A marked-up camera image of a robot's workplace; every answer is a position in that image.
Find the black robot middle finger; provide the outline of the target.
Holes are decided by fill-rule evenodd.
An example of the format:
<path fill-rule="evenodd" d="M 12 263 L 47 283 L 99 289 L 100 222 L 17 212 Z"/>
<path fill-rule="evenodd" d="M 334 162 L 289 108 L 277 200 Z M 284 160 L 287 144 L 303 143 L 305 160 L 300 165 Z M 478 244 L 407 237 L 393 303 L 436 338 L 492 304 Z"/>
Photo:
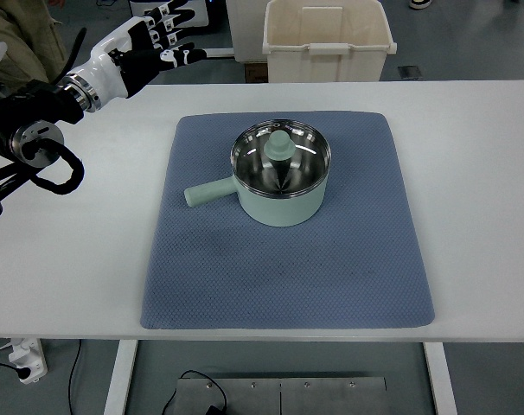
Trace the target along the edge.
<path fill-rule="evenodd" d="M 171 20 L 161 21 L 149 30 L 151 37 L 164 37 L 167 35 L 170 37 L 184 37 L 192 35 L 194 32 L 195 28 L 176 27 Z"/>

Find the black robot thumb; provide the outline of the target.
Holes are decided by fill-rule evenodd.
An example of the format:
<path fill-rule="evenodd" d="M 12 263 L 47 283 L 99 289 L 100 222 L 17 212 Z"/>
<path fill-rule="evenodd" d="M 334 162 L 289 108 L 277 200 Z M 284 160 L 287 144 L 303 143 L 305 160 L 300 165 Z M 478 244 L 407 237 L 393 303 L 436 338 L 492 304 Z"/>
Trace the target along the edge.
<path fill-rule="evenodd" d="M 165 49 L 156 59 L 158 69 L 175 69 L 207 59 L 204 49 Z"/>

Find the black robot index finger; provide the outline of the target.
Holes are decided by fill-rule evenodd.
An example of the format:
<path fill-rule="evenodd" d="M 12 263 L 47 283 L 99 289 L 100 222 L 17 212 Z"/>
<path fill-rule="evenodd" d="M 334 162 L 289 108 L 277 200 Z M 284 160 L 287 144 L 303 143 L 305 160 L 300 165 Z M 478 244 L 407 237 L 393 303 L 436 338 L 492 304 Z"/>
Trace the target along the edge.
<path fill-rule="evenodd" d="M 160 37 L 157 41 L 154 41 L 153 48 L 156 50 L 171 50 L 171 49 L 177 49 L 177 50 L 192 50 L 193 49 L 193 43 L 178 43 L 179 39 L 176 36 L 173 35 L 165 35 Z"/>

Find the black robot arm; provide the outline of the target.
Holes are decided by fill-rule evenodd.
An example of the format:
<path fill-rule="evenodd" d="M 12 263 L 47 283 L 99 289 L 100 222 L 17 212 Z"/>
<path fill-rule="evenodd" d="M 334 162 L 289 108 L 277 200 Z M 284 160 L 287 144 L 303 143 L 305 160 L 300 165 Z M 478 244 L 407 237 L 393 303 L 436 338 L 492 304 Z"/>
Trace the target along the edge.
<path fill-rule="evenodd" d="M 2 199 L 26 182 L 56 195 L 81 184 L 84 166 L 56 122 L 75 125 L 113 99 L 131 98 L 162 71 L 206 59 L 205 50 L 179 42 L 194 17 L 185 1 L 161 3 L 114 29 L 86 63 L 67 63 L 54 81 L 32 80 L 0 99 L 0 156 L 9 160 L 0 168 L 0 215 Z"/>

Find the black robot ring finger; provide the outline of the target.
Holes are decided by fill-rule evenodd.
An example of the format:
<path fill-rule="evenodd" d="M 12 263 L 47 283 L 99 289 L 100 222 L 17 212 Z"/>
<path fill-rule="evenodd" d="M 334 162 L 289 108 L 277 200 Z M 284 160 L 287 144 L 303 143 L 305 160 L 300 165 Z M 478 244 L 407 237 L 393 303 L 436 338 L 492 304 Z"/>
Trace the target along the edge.
<path fill-rule="evenodd" d="M 171 26 L 178 26 L 179 24 L 190 21 L 195 17 L 193 10 L 160 10 L 153 9 L 147 13 L 147 25 L 155 26 L 162 22 L 170 24 Z"/>

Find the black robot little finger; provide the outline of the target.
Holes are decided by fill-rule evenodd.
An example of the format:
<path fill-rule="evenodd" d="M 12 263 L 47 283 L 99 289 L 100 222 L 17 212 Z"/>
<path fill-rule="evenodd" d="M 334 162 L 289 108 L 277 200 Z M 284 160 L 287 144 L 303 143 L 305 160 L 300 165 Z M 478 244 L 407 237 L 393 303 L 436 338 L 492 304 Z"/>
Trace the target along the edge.
<path fill-rule="evenodd" d="M 171 0 L 166 3 L 149 3 L 144 14 L 149 17 L 165 17 L 175 14 L 176 11 L 188 3 L 188 0 Z"/>

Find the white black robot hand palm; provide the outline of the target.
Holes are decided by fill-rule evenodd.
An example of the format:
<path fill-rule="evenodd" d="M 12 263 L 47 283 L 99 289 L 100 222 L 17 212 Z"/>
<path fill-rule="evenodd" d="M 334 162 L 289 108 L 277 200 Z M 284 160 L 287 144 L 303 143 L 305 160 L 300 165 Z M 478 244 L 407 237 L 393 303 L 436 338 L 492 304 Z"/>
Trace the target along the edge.
<path fill-rule="evenodd" d="M 133 17 L 97 43 L 89 60 L 62 79 L 85 112 L 96 112 L 115 98 L 129 98 L 161 72 L 160 50 L 152 35 L 157 20 Z"/>

